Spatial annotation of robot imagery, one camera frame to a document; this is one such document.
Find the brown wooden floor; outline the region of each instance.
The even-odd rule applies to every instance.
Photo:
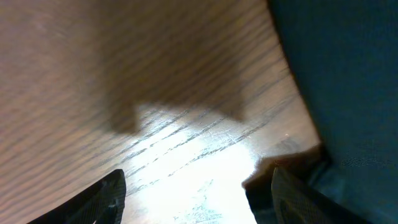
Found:
[[[117,168],[123,223],[255,223],[256,162],[319,144],[263,0],[0,9],[0,223]]]

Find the brown object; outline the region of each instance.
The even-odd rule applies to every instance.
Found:
[[[123,223],[254,223],[256,161],[319,144],[263,0],[0,9],[1,223],[114,169]]]

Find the blurry black object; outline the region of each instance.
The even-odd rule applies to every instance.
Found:
[[[334,188],[327,174],[334,202],[369,222],[398,223],[398,1],[269,0],[269,8],[331,159],[315,189],[333,198],[321,191]]]
[[[124,172],[121,169],[114,170],[30,224],[120,224],[125,197]]]

